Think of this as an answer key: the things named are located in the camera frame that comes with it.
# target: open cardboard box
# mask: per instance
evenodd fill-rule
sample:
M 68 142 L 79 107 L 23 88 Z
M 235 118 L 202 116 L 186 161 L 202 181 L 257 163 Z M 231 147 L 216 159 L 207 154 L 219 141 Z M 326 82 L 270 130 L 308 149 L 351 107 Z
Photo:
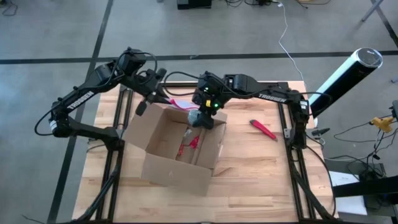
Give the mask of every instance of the open cardboard box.
M 134 115 L 123 139 L 146 151 L 141 178 L 206 195 L 222 147 L 227 115 L 218 112 L 213 119 L 215 126 L 211 130 L 193 128 L 188 124 L 187 111 L 157 104 L 149 105 L 142 116 Z M 194 149 L 189 144 L 197 136 Z

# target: wooden tabletop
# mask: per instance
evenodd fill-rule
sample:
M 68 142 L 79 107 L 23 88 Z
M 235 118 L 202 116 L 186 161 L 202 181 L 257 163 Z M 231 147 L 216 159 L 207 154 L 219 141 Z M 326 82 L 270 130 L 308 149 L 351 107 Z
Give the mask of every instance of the wooden tabletop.
M 289 82 L 289 87 L 305 92 L 303 82 Z M 170 88 L 170 91 L 186 93 L 192 89 Z M 119 87 L 101 95 L 95 126 L 112 126 L 118 94 Z M 191 100 L 191 96 L 179 98 Z M 139 95 L 134 96 L 132 115 L 140 100 Z M 143 158 L 143 154 L 141 150 L 125 150 L 114 222 L 297 221 L 277 104 L 260 99 L 232 99 L 222 112 L 228 114 L 227 127 L 207 196 L 178 192 L 138 179 L 139 170 L 135 164 Z M 277 135 L 279 142 L 252 127 L 250 119 L 266 125 Z M 307 128 L 312 127 L 311 118 Z M 90 147 L 96 144 L 102 142 L 93 142 Z M 318 144 L 309 139 L 307 144 L 322 156 Z M 326 170 L 313 152 L 304 150 L 303 154 L 311 190 L 331 213 L 333 198 Z M 87 153 L 73 218 L 83 214 L 100 191 L 105 158 L 105 147 Z M 110 194 L 107 196 L 104 217 Z M 304 197 L 301 198 L 307 214 Z

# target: gray floor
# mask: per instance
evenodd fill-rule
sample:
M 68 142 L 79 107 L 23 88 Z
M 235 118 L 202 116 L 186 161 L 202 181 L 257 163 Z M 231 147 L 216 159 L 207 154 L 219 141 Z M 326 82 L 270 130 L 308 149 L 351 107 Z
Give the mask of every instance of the gray floor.
M 0 60 L 91 57 L 107 0 L 14 0 L 14 17 L 0 16 Z M 289 52 L 351 52 L 360 47 L 397 50 L 377 13 L 359 20 L 371 7 L 368 0 L 331 0 L 304 9 L 282 1 L 289 29 L 283 40 Z M 398 31 L 398 2 L 384 1 L 383 13 Z M 114 0 L 100 57 L 115 57 L 127 46 L 156 55 L 282 53 L 278 39 L 284 30 L 283 10 L 276 5 L 238 8 L 214 0 L 213 9 L 178 11 L 175 0 Z M 345 57 L 296 58 L 308 90 L 315 91 Z M 398 95 L 398 56 L 384 64 L 319 116 L 325 135 L 325 157 L 365 156 L 370 144 L 350 144 L 333 134 L 390 113 Z M 62 165 L 66 139 L 39 137 L 35 122 L 58 96 L 85 78 L 88 63 L 0 65 L 0 222 L 31 223 L 21 214 L 45 222 Z M 160 67 L 199 74 L 245 73 L 258 80 L 301 80 L 288 58 L 163 61 Z M 186 77 L 173 77 L 186 80 Z M 92 124 L 98 97 L 86 106 L 83 122 Z M 40 126 L 48 132 L 47 122 Z M 347 133 L 347 139 L 374 139 L 376 128 Z M 388 175 L 398 174 L 397 144 L 380 152 Z M 70 219 L 85 160 L 86 139 L 78 140 L 58 222 Z M 389 219 L 341 214 L 345 220 L 390 223 Z

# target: red box cutter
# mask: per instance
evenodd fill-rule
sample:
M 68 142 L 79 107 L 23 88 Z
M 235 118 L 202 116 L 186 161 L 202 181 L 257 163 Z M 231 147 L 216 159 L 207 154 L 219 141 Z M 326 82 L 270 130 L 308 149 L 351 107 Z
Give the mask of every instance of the red box cutter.
M 272 140 L 278 141 L 278 139 L 276 138 L 275 134 L 273 134 L 272 132 L 270 132 L 264 125 L 262 125 L 260 122 L 258 122 L 257 120 L 253 119 L 250 120 L 250 123 L 260 129 L 266 136 L 269 136 Z

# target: black and white cylinder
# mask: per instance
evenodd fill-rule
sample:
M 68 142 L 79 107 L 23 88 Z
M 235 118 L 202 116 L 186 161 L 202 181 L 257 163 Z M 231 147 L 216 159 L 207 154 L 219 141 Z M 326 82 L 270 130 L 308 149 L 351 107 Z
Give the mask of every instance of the black and white cylinder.
M 362 79 L 379 68 L 382 63 L 383 58 L 377 50 L 361 48 L 354 51 L 317 90 L 317 92 L 330 95 L 333 98 L 332 102 L 329 103 L 329 98 L 319 94 L 314 94 L 310 97 L 309 102 L 313 117 L 316 118 Z

